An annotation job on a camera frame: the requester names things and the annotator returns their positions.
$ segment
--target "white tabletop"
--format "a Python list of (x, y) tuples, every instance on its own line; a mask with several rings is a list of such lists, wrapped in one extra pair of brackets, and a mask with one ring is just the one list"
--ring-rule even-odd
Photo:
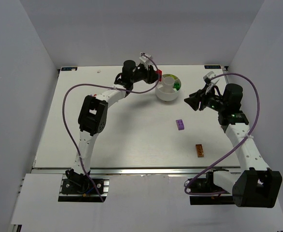
[[(64, 94), (73, 85), (92, 83), (112, 86), (121, 66), (78, 67), (76, 71), (60, 72), (49, 116), (37, 151), (36, 168), (69, 168), (76, 149), (62, 121), (61, 107)], [(164, 102), (154, 90), (130, 94), (108, 109), (107, 124), (99, 135), (91, 160), (92, 167), (205, 167), (232, 149), (218, 123), (218, 113), (206, 108), (195, 112), (184, 102), (189, 94), (204, 87), (203, 76), (211, 70), (202, 65), (159, 66), (163, 74), (180, 78), (180, 96)], [(221, 74), (222, 70), (212, 70)], [(226, 85), (221, 77), (217, 84), (223, 93)], [(134, 84), (134, 90), (146, 90), (145, 82)], [(105, 89), (79, 87), (68, 96), (66, 118), (74, 138), (79, 140), (77, 118), (86, 95), (100, 94)], [(176, 120), (182, 119), (185, 130), (178, 131)], [(198, 158), (195, 145), (202, 144), (205, 157)], [(219, 166), (239, 166), (236, 155)]]
[(272, 209), (190, 205), (185, 176), (111, 176), (104, 203), (58, 202), (61, 180), (27, 174), (11, 223), (24, 232), (283, 231), (278, 200)]

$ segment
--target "cable tie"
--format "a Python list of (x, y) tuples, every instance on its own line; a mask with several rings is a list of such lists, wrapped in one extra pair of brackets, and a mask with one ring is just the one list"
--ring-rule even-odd
[(245, 133), (245, 135), (243, 136), (244, 137), (248, 137), (248, 139), (254, 139), (254, 136), (253, 135), (250, 135), (248, 133)]

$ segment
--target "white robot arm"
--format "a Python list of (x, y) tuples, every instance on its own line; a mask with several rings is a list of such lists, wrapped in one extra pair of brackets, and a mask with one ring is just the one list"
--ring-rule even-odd
[[(238, 207), (272, 208), (282, 183), (281, 174), (270, 169), (259, 153), (253, 137), (247, 135), (250, 129), (249, 121), (240, 110), (242, 87), (236, 84), (227, 84), (223, 95), (221, 95), (218, 87), (209, 78), (212, 74), (208, 73), (204, 77), (206, 85), (203, 89), (190, 94), (189, 98), (184, 101), (195, 111), (197, 109), (204, 110), (206, 107), (216, 110), (219, 124), (234, 147), (245, 137), (247, 138), (236, 149), (241, 176), (231, 174), (228, 170), (213, 169), (213, 172), (206, 173), (206, 182), (203, 185), (204, 188), (207, 188), (205, 191), (209, 192), (214, 188), (221, 187), (221, 190), (233, 195), (233, 201)], [(196, 193), (196, 187), (190, 189), (192, 193)]]
[[(121, 86), (121, 85), (114, 85), (114, 87), (115, 88), (123, 88), (123, 86)], [(113, 89), (113, 90), (107, 90), (107, 91), (103, 92), (102, 94), (97, 95), (96, 99), (98, 99), (100, 101), (107, 102), (107, 104), (108, 104), (107, 108), (109, 108), (114, 103), (123, 99), (125, 96), (126, 96), (125, 91)], [(91, 161), (92, 151), (93, 151), (93, 148), (94, 148), (94, 143), (95, 143), (98, 136), (99, 136), (99, 133), (91, 135), (89, 132), (87, 132), (85, 130), (80, 131), (80, 139), (79, 139), (78, 148), (79, 148), (82, 160), (83, 160), (85, 170), (87, 172), (90, 171), (90, 161)], [(72, 166), (72, 169), (74, 169), (74, 171), (77, 174), (84, 174), (84, 171), (83, 171), (81, 164), (80, 164), (80, 159), (79, 159), (78, 153), (76, 155), (75, 163)]]
[(65, 172), (67, 180), (70, 183), (69, 191), (84, 192), (89, 187), (87, 175), (90, 173), (91, 156), (95, 141), (106, 126), (107, 110), (114, 103), (127, 97), (133, 90), (133, 84), (138, 81), (144, 81), (148, 84), (156, 82), (159, 73), (148, 64), (146, 55), (140, 58), (141, 63), (136, 66), (132, 60), (126, 60), (114, 82), (114, 89), (107, 90), (97, 96), (88, 95), (84, 99), (79, 117), (78, 124), (80, 129), (79, 151), (77, 152), (75, 162), (70, 170)]

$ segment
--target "white wall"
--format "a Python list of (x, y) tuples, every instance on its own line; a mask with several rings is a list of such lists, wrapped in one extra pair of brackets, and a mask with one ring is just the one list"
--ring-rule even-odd
[(264, 0), (21, 0), (51, 59), (121, 65), (141, 51), (159, 64), (222, 64)]
[[(283, 176), (283, 1), (265, 1), (244, 38), (230, 71), (242, 73), (256, 84), (261, 114), (254, 136), (261, 154), (273, 170)], [(251, 87), (244, 86), (243, 110), (251, 122), (256, 100)], [(279, 194), (283, 209), (283, 184)]]
[(0, 232), (31, 168), (57, 70), (19, 0), (0, 1)]

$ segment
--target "green block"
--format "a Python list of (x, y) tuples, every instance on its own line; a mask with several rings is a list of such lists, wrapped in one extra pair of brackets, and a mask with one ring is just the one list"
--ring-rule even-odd
[(180, 84), (179, 83), (175, 83), (174, 84), (174, 88), (178, 91), (180, 89)]

